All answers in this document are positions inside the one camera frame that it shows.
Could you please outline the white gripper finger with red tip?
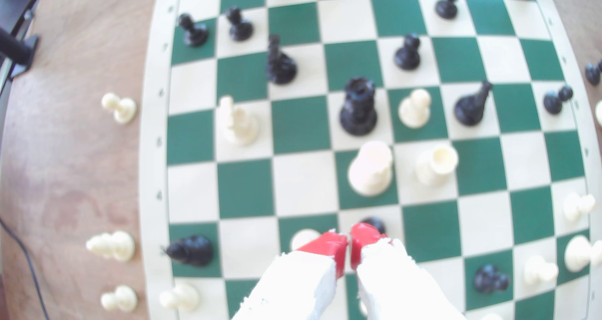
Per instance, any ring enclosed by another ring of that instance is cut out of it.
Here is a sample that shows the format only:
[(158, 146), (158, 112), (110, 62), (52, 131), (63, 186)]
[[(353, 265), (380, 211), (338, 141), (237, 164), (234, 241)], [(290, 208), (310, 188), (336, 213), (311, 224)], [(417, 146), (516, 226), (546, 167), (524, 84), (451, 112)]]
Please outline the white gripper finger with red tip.
[(348, 236), (322, 233), (275, 258), (232, 319), (320, 319), (344, 274)]
[(350, 230), (351, 268), (368, 319), (465, 319), (400, 239), (366, 223)]

